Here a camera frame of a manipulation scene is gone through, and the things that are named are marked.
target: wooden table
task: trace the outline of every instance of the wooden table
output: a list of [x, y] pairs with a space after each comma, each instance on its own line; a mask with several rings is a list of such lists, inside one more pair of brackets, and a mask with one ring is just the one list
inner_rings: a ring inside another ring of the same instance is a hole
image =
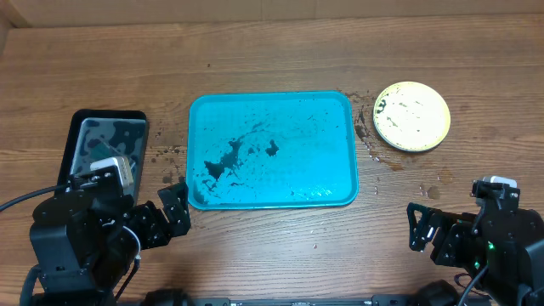
[[[497, 174], [517, 179], [522, 206], [544, 213], [542, 80], [544, 15], [12, 30], [0, 59], [0, 199], [55, 183], [81, 108], [147, 114], [139, 199], [159, 202], [156, 191], [185, 173], [188, 111], [200, 95], [339, 90], [380, 159], [356, 140], [351, 205], [191, 209], [189, 234], [143, 252], [123, 296], [162, 287], [239, 299], [414, 292], [461, 271], [410, 250], [408, 202], [476, 213], [472, 180]], [[406, 154], [377, 137], [374, 99], [400, 81], [425, 83], [448, 103], [451, 129], [437, 149]], [[28, 232], [44, 199], [0, 213], [0, 303], [18, 303], [36, 263]]]

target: wall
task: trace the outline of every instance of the wall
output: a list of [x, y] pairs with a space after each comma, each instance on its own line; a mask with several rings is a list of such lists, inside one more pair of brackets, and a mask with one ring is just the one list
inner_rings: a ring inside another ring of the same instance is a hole
[[544, 13], [544, 0], [0, 0], [18, 27]]
[[6, 44], [6, 41], [8, 40], [9, 29], [11, 29], [11, 24], [9, 23], [8, 19], [0, 13], [0, 55], [3, 52], [3, 47]]

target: stained lid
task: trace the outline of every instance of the stained lid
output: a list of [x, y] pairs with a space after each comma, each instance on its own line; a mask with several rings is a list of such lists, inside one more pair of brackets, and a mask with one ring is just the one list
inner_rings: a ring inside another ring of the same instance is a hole
[[374, 104], [374, 126], [393, 147], [425, 151], [437, 146], [450, 130], [450, 110], [427, 85], [399, 82], [385, 88]]

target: stain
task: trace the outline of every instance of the stain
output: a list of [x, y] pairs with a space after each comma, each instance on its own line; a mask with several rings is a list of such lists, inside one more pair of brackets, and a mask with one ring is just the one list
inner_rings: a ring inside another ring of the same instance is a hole
[[136, 140], [144, 137], [145, 125], [143, 123], [113, 122], [116, 129], [115, 133], [108, 141], [108, 144], [117, 148], [120, 144], [125, 144], [125, 155], [130, 155], [136, 149]]
[[177, 175], [180, 175], [181, 172], [179, 171], [179, 169], [181, 169], [181, 166], [180, 166], [180, 165], [176, 165], [176, 164], [174, 164], [173, 166], [176, 168], [176, 174], [177, 174]]
[[444, 167], [439, 171], [437, 179], [442, 184], [451, 184], [453, 183], [453, 174], [448, 168]]
[[382, 102], [380, 102], [380, 104], [377, 105], [377, 107], [381, 107], [382, 109], [381, 110], [376, 110], [376, 113], [377, 114], [382, 113], [385, 110], [385, 106], [387, 106], [387, 102], [385, 101], [385, 99], [382, 99]]
[[91, 128], [96, 128], [97, 126], [100, 125], [100, 122], [97, 122], [95, 120], [87, 120], [87, 125], [90, 126]]
[[238, 151], [241, 147], [241, 139], [242, 137], [239, 137], [237, 140], [229, 141], [229, 145], [232, 148], [232, 150], [229, 153], [226, 153], [225, 155], [221, 156], [221, 159], [219, 160], [219, 163], [213, 163], [210, 161], [204, 161], [204, 165], [206, 166], [206, 169], [208, 173], [213, 176], [213, 178], [217, 181], [219, 180], [219, 177], [221, 177], [221, 174], [224, 173], [224, 169], [228, 168], [232, 171], [232, 173], [235, 174], [235, 167], [240, 166], [238, 161]]
[[95, 146], [99, 145], [102, 142], [100, 139], [91, 139], [88, 141], [87, 146], [89, 149], [94, 148]]
[[172, 183], [172, 171], [170, 171], [170, 176], [165, 176], [165, 177], [162, 177], [162, 182], [164, 184], [171, 184]]
[[431, 186], [427, 190], [427, 197], [429, 199], [438, 200], [440, 198], [440, 190], [437, 186]]
[[[82, 139], [82, 142], [85, 144], [87, 143], [87, 135], [91, 132], [91, 130], [87, 130], [87, 132], [85, 132], [85, 134], [83, 135], [83, 139]], [[79, 155], [80, 156], [86, 156], [88, 155], [88, 152], [85, 151], [85, 145], [82, 145], [81, 149], [79, 150]]]
[[398, 128], [399, 126], [391, 119], [391, 117], [388, 117], [388, 120], [391, 121], [391, 123], [393, 123], [393, 126]]
[[193, 184], [193, 197], [198, 203], [204, 205], [208, 203], [208, 201], [204, 198], [204, 195], [198, 190], [198, 187], [196, 187], [196, 184]]
[[274, 140], [270, 140], [270, 147], [266, 149], [265, 151], [266, 151], [266, 154], [268, 154], [269, 156], [274, 156], [278, 150], [280, 150], [280, 148], [278, 148], [278, 146], [275, 145]]
[[404, 170], [404, 166], [402, 166], [399, 162], [392, 162], [392, 161], [384, 161], [393, 171], [399, 171]]
[[365, 138], [368, 137], [368, 131], [366, 130], [366, 128], [364, 128], [363, 126], [361, 125], [356, 125], [355, 126], [355, 133], [357, 134], [357, 137], [359, 137], [359, 139], [365, 143], [366, 140]]
[[360, 107], [359, 118], [357, 118], [357, 122], [365, 124], [365, 113], [363, 113], [363, 106]]
[[209, 180], [209, 179], [204, 179], [204, 180], [202, 181], [202, 183], [207, 187], [208, 191], [213, 192], [213, 190], [215, 189], [215, 187], [217, 187], [218, 185], [217, 185], [217, 182], [214, 182], [214, 183], [210, 186], [210, 185], [208, 185], [208, 183], [210, 183], [210, 182], [211, 182], [211, 180]]
[[346, 97], [348, 97], [348, 99], [352, 99], [352, 98], [356, 98], [356, 99], [363, 99], [364, 96], [361, 96], [359, 94], [359, 92], [354, 92], [354, 93], [344, 93], [346, 95]]

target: blue tray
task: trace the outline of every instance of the blue tray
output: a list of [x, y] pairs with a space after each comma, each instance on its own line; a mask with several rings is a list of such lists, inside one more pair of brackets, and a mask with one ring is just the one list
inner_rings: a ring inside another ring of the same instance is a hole
[[198, 209], [334, 207], [359, 191], [351, 105], [339, 92], [202, 96], [187, 141]]

